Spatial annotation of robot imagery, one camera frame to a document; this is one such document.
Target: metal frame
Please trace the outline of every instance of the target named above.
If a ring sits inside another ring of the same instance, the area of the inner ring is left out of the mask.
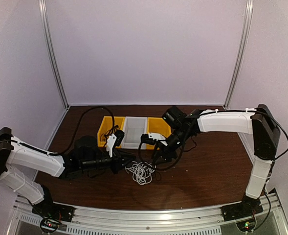
[[[288,235],[288,224],[282,205],[276,193],[269,195],[275,214],[276,225],[281,235]],[[267,214],[269,204],[261,197],[261,204]],[[235,223],[234,220],[224,222],[221,205],[201,207],[196,209],[164,210],[164,211],[125,211],[106,210],[86,207],[75,207],[71,223],[63,222],[60,232],[66,234],[120,234],[120,235],[168,235],[168,234],[197,234],[197,231],[215,230],[220,226]],[[41,218],[32,214],[32,208],[27,200],[17,197],[8,235],[16,234],[19,221],[38,226]]]
[[[61,78],[60,78],[60,74],[59,74],[59,70],[58,70],[58,66],[57,66],[57,62],[56,62],[55,52],[54,52],[54,49],[52,46],[52,40],[51,40],[49,23],[48,23],[48,16],[47,16],[47,9],[46,9],[46,0],[39,0],[39,5],[40,5],[40,13],[41,13],[42,23],[43,23],[43,27],[44,27],[45,41],[46,41],[46,45],[47,45],[48,56],[49,56],[51,68],[52,68],[52,71],[53,71],[53,74],[54,74],[54,77],[56,80],[57,89],[58,89],[59,95],[61,97],[62,104],[63,104],[64,108],[66,109],[69,107],[69,104],[68,104],[67,99],[66,99],[65,90],[62,86],[62,82],[61,82]]]
[[[236,59],[236,64],[235,64],[234,71],[233,71],[231,85],[228,90],[227,97],[224,103],[224,107],[226,109],[230,105],[232,95],[234,93],[235,85],[236,85],[236,82],[240,73],[241,65],[243,62],[244,52],[245,52],[245,48],[246,48],[246,44],[247,44],[248,36],[250,32],[252,13],[253,13],[253,0],[247,0],[240,47],[239,47],[238,54],[237,54],[237,59]]]

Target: tangled white string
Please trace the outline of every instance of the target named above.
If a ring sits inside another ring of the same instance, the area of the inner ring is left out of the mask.
[[[145,166],[143,163],[137,163],[133,161],[133,165],[131,167],[125,168],[125,171],[128,174],[130,172],[133,173],[133,180],[136,181],[139,185],[145,185],[149,184],[153,180],[152,173],[155,170]]]

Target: white robot arm segment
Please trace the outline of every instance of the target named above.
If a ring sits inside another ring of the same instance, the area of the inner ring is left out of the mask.
[[[247,111],[256,111],[256,109],[247,109]],[[203,115],[214,112],[214,110],[205,110],[198,118],[198,126],[201,132],[223,131],[239,132],[252,135],[252,112],[225,112]]]
[[[21,171],[9,164],[6,165],[8,171],[0,176],[0,181],[14,192],[26,197],[32,204],[40,203],[44,200],[44,191],[41,185],[27,178]]]
[[[51,152],[44,150],[38,151],[38,148],[36,148],[37,150],[34,150],[29,147],[25,147],[26,143],[17,137],[12,137],[12,140],[14,140],[11,143],[14,149],[9,155],[7,161],[8,164],[23,165],[45,172],[54,177],[59,177],[64,171],[65,162],[62,156],[51,156]]]

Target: yellow bin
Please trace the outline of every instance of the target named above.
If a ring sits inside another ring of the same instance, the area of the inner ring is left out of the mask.
[[[125,117],[114,117],[114,125],[118,125],[119,128],[122,130],[124,126]],[[104,116],[103,121],[101,122],[100,128],[97,132],[97,142],[98,147],[104,147],[106,144],[106,139],[104,134],[107,133],[112,128],[112,117],[111,116]]]
[[[147,123],[147,133],[159,133],[164,137],[169,137],[171,135],[171,127],[160,117],[149,117]],[[155,146],[146,145],[146,149],[153,150]]]

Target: lavender wall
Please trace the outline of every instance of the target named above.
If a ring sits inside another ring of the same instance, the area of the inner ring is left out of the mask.
[[[70,104],[223,104],[243,0],[48,0]]]
[[[244,63],[231,108],[267,104],[288,132],[288,0],[254,1]],[[253,149],[251,137],[247,137]],[[284,135],[279,152],[286,148]],[[276,187],[288,218],[288,153],[277,161],[269,189]]]
[[[38,1],[0,0],[0,129],[8,126],[19,138],[44,147],[62,114]],[[15,198],[0,184],[0,235]]]

